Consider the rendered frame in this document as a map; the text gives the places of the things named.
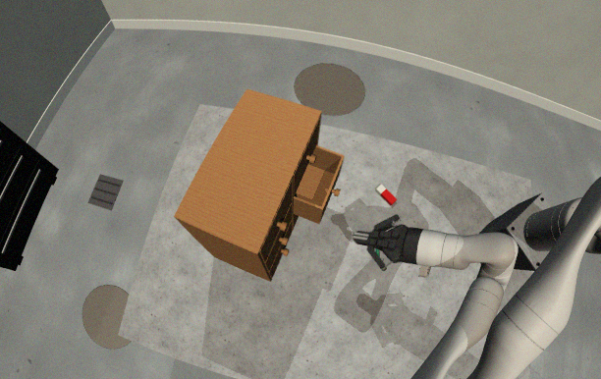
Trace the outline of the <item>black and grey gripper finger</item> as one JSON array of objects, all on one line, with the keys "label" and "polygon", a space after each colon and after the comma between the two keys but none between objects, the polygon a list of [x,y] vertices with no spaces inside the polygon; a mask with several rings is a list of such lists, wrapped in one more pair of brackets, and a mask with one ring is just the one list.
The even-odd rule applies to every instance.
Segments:
[{"label": "black and grey gripper finger", "polygon": [[402,225],[399,215],[395,214],[392,217],[376,224],[372,232],[357,231],[354,233],[356,236],[368,237],[375,240],[383,241],[384,238],[398,238],[399,232],[385,232],[391,228],[395,228]]},{"label": "black and grey gripper finger", "polygon": [[388,259],[386,259],[384,257],[380,258],[378,256],[378,254],[374,251],[375,248],[382,251],[381,246],[390,248],[390,249],[395,249],[396,245],[394,243],[385,242],[385,241],[381,241],[381,240],[375,240],[375,239],[369,239],[368,237],[362,237],[362,236],[356,236],[356,235],[353,235],[352,239],[355,241],[356,244],[367,245],[367,251],[372,256],[372,258],[375,260],[375,262],[378,264],[378,266],[381,268],[382,271],[385,271],[387,269],[387,266],[390,265],[392,262],[394,262],[394,261],[391,261],[389,258]]}]

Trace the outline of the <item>brown wooden chest of drawers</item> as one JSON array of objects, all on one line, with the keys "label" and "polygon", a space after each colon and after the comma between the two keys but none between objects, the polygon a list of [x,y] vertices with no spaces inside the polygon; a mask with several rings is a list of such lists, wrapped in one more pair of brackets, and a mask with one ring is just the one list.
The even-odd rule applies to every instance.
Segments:
[{"label": "brown wooden chest of drawers", "polygon": [[247,89],[174,217],[214,257],[271,282],[260,250],[291,181],[294,229],[294,173],[321,114]]}]

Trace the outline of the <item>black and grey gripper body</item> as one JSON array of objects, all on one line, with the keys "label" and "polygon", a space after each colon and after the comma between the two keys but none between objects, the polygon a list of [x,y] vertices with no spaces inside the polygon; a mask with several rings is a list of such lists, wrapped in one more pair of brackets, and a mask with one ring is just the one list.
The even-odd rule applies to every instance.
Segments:
[{"label": "black and grey gripper body", "polygon": [[396,245],[396,248],[390,249],[381,246],[381,249],[391,261],[394,261],[393,263],[405,262],[417,265],[417,246],[421,232],[423,230],[424,229],[409,228],[406,225],[400,225],[398,227],[395,227],[387,232],[399,232],[400,236],[398,238],[384,238],[383,241],[394,243]]}]

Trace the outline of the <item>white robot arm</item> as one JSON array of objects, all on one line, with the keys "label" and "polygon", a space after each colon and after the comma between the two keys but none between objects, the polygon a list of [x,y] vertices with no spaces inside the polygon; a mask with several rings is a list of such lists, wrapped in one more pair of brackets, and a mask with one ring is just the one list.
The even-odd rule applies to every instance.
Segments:
[{"label": "white robot arm", "polygon": [[519,252],[515,239],[499,232],[421,232],[419,277],[428,277],[431,267],[481,266],[452,325],[411,379],[444,379],[488,331],[481,358],[466,379],[516,379],[555,340],[572,312],[584,252],[601,254],[601,177],[583,197],[531,214],[523,233],[529,247],[550,252],[497,314]]}]

